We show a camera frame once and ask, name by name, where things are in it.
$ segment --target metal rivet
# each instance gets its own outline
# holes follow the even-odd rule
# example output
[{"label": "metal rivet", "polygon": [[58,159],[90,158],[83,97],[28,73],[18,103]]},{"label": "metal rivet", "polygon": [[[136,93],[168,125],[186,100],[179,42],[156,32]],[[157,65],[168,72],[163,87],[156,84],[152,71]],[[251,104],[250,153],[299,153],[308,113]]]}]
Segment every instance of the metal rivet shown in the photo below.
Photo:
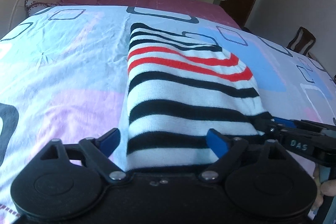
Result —
[{"label": "metal rivet", "polygon": [[114,171],[109,175],[109,177],[113,180],[122,180],[126,177],[126,174],[122,171]]},{"label": "metal rivet", "polygon": [[159,183],[157,181],[151,181],[151,182],[149,182],[149,185],[151,185],[151,186],[158,186]]},{"label": "metal rivet", "polygon": [[214,180],[218,178],[219,175],[215,171],[204,171],[201,176],[205,180]]}]

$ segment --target hand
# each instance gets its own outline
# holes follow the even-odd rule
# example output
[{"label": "hand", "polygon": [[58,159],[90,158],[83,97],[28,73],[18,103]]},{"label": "hand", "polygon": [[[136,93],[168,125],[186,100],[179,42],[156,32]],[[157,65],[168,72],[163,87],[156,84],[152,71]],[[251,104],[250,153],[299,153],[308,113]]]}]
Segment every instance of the hand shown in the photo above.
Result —
[{"label": "hand", "polygon": [[324,182],[322,185],[320,183],[320,166],[316,164],[313,173],[314,181],[317,186],[317,196],[315,202],[311,208],[312,211],[319,208],[323,203],[323,196],[336,196],[336,180],[329,180]]}]

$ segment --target chair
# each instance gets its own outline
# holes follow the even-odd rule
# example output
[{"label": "chair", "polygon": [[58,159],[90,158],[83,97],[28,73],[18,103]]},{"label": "chair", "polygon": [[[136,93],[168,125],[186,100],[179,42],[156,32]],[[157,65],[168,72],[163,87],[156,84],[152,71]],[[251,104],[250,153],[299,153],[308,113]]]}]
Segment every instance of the chair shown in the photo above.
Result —
[{"label": "chair", "polygon": [[314,46],[316,38],[306,28],[300,27],[294,39],[288,44],[287,48],[294,52],[307,55],[309,50]]}]

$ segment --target red stripe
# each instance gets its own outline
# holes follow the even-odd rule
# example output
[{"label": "red stripe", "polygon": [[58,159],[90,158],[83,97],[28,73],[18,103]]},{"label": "red stripe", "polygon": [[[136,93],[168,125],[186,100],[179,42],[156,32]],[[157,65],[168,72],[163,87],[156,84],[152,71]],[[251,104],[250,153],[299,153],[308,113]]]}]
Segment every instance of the red stripe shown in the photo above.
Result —
[{"label": "red stripe", "polygon": [[200,63],[208,66],[224,66],[224,67],[231,67],[231,66],[236,66],[238,65],[238,57],[236,57],[234,54],[231,54],[230,59],[217,59],[217,58],[200,58],[200,57],[189,57],[185,56],[177,51],[171,50],[166,47],[144,47],[144,48],[139,48],[136,49],[132,52],[129,53],[128,59],[129,60],[132,56],[137,55],[137,54],[144,54],[147,52],[166,52],[166,53],[172,53],[172,54],[177,54],[179,56],[184,57],[185,59],[195,62],[195,63]]},{"label": "red stripe", "polygon": [[237,82],[241,80],[250,80],[253,76],[251,70],[248,67],[246,67],[243,72],[233,73],[230,75],[224,75],[224,74],[217,73],[210,69],[201,68],[198,66],[190,65],[188,63],[184,63],[184,62],[180,62],[176,60],[164,59],[164,58],[158,58],[158,57],[144,57],[144,58],[134,60],[132,63],[130,63],[128,67],[128,74],[136,66],[139,66],[141,64],[146,64],[146,63],[164,65],[164,66],[171,67],[171,68],[183,69],[183,70],[197,72],[197,73],[201,73],[205,75],[217,76],[219,78],[226,79],[231,82]]}]

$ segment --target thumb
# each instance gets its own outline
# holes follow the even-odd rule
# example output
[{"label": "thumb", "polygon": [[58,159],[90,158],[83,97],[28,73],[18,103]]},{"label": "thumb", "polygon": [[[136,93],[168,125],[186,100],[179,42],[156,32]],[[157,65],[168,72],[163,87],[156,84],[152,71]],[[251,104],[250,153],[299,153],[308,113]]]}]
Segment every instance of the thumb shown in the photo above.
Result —
[{"label": "thumb", "polygon": [[336,196],[336,180],[326,181],[321,185],[321,193],[327,196]]}]

